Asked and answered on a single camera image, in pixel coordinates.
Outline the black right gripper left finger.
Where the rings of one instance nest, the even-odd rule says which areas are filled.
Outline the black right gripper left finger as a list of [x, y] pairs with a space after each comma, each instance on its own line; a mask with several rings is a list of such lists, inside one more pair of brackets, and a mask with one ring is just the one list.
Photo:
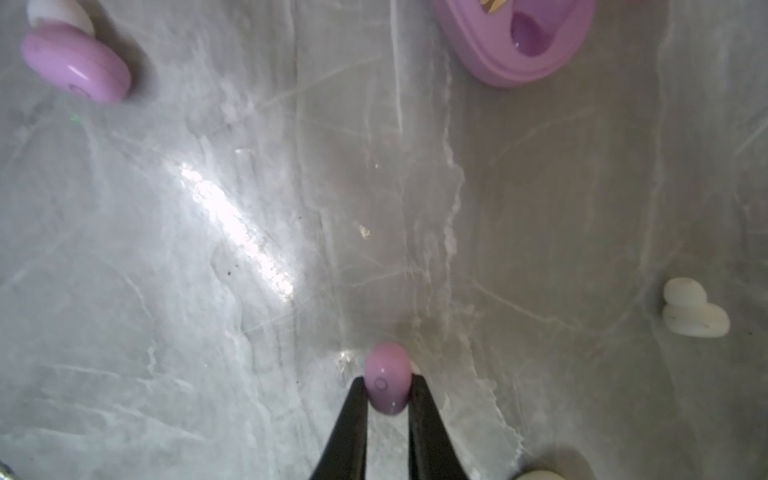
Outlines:
[[369, 400], [362, 376], [353, 380], [311, 480], [366, 478]]

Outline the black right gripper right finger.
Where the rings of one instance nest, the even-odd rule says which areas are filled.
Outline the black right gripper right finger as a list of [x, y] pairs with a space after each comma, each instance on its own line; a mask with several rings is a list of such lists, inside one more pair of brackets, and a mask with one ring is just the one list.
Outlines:
[[468, 480], [426, 379], [412, 376], [408, 406], [410, 480]]

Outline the purple earbud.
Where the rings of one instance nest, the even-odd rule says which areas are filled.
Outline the purple earbud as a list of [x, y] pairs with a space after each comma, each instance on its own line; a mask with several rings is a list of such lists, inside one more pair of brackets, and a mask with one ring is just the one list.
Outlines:
[[31, 30], [21, 43], [26, 65], [62, 90], [99, 103], [122, 101], [131, 88], [127, 64], [96, 38], [90, 16], [77, 1], [27, 3]]
[[412, 369], [409, 355], [400, 344], [376, 345], [366, 359], [363, 378], [369, 402], [378, 412], [394, 416], [406, 408]]

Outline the purple earbud charging case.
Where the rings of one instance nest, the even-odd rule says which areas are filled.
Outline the purple earbud charging case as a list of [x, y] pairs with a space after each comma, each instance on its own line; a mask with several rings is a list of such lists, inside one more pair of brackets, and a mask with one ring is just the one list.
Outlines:
[[438, 0], [432, 7], [469, 72], [487, 85], [509, 89], [568, 63], [587, 37], [597, 2]]

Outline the white earbud charging case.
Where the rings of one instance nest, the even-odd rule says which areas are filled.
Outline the white earbud charging case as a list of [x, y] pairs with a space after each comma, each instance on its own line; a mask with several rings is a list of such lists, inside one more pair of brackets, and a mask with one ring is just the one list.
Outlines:
[[514, 480], [565, 480], [565, 478], [550, 470], [530, 470], [514, 478]]

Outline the white earbud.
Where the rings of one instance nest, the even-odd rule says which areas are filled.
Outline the white earbud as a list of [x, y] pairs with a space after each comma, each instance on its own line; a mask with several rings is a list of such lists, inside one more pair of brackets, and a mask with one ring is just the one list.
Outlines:
[[662, 319], [673, 333], [696, 338], [721, 338], [731, 328], [728, 314], [708, 301], [707, 292], [694, 279], [678, 277], [663, 288]]

